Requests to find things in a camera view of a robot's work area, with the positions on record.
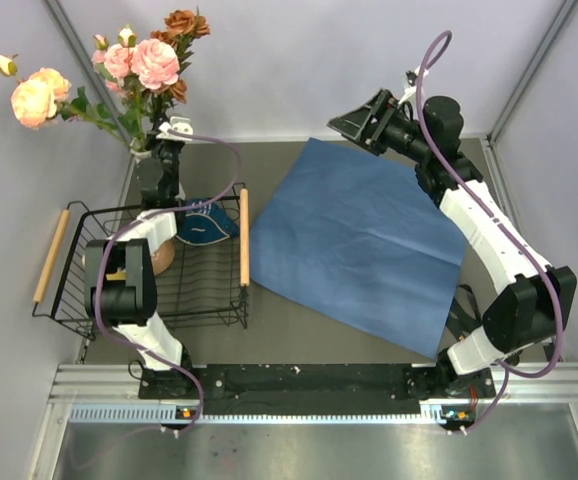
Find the pink rose stem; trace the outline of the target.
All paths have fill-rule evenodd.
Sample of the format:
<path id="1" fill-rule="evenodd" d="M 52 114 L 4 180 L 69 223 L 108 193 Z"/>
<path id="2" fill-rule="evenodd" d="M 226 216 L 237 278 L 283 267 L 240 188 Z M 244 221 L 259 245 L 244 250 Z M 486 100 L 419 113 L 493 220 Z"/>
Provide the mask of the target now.
<path id="1" fill-rule="evenodd" d="M 143 88 L 145 100 L 143 127 L 145 135 L 150 128 L 157 128 L 162 122 L 159 121 L 156 126 L 153 126 L 149 118 L 150 95 L 161 87 L 173 85 L 178 80 L 179 68 L 177 54 L 172 47 L 151 37 L 141 41 L 137 40 L 132 70 L 137 75 L 138 82 Z"/>
<path id="2" fill-rule="evenodd" d="M 94 43 L 94 69 L 103 77 L 107 88 L 120 98 L 124 111 L 117 119 L 131 137 L 131 149 L 142 151 L 146 145 L 143 127 L 145 100 L 143 88 L 132 70 L 137 36 L 129 26 L 125 26 L 119 31 L 115 44 L 111 45 L 103 35 L 95 35 Z"/>

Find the blue wrapping paper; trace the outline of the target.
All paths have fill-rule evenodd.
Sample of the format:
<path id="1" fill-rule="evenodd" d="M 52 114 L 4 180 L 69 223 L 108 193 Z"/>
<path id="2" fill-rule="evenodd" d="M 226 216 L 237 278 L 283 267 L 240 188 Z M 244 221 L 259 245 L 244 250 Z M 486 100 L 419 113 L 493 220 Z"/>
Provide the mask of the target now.
<path id="1" fill-rule="evenodd" d="M 433 357 L 465 249 L 412 168 L 310 139 L 251 226 L 250 275 L 288 300 Z"/>

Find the brown rose stem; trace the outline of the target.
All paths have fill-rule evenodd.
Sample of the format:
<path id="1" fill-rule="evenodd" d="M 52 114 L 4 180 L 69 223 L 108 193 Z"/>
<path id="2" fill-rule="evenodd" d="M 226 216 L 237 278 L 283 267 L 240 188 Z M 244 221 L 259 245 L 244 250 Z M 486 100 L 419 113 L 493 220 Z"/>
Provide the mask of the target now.
<path id="1" fill-rule="evenodd" d="M 153 124 L 167 118 L 167 111 L 175 102 L 187 102 L 187 84 L 182 73 L 191 65 L 190 57 L 193 43 L 211 34 L 207 18 L 199 10 L 175 10 L 164 19 L 165 27 L 150 33 L 152 39 L 158 39 L 173 48 L 177 54 L 179 70 L 178 80 L 170 86 L 161 87 L 150 95 L 150 115 Z"/>

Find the peach rose stem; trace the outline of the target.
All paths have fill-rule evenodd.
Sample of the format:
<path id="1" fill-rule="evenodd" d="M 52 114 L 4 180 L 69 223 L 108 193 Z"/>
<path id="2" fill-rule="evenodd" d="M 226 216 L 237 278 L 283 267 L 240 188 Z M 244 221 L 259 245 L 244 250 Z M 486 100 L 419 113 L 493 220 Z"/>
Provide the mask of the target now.
<path id="1" fill-rule="evenodd" d="M 15 56 L 0 55 L 0 74 L 16 81 L 10 104 L 16 120 L 28 129 L 38 130 L 55 123 L 83 121 L 128 145 L 104 103 L 92 102 L 84 87 L 70 97 L 71 83 L 58 70 L 43 67 L 23 79 Z"/>

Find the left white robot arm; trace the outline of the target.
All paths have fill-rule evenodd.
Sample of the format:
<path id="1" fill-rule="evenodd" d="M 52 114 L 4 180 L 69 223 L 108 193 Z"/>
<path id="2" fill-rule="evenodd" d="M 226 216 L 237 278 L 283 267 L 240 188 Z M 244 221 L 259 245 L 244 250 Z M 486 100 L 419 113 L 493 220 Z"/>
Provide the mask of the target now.
<path id="1" fill-rule="evenodd" d="M 189 207 L 180 196 L 179 160 L 193 138 L 190 122 L 173 117 L 148 135 L 148 150 L 137 154 L 142 211 L 105 240 L 93 240 L 84 254 L 87 314 L 103 335 L 135 349 L 151 377 L 174 396 L 195 387 L 196 374 L 185 366 L 185 347 L 158 313 L 153 256 L 177 237 Z"/>

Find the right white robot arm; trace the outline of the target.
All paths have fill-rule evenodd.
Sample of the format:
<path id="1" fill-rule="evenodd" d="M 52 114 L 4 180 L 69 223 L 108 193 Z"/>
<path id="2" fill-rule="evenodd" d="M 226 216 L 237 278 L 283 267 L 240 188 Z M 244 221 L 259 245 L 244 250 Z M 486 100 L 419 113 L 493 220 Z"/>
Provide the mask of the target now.
<path id="1" fill-rule="evenodd" d="M 460 150 L 459 103 L 433 96 L 414 106 L 381 89 L 327 125 L 373 155 L 393 150 L 414 161 L 420 188 L 458 227 L 493 283 L 497 296 L 480 326 L 439 354 L 438 388 L 459 395 L 473 374 L 548 338 L 554 338 L 558 358 L 577 278 L 569 267 L 556 268 L 537 254 L 498 207 Z"/>

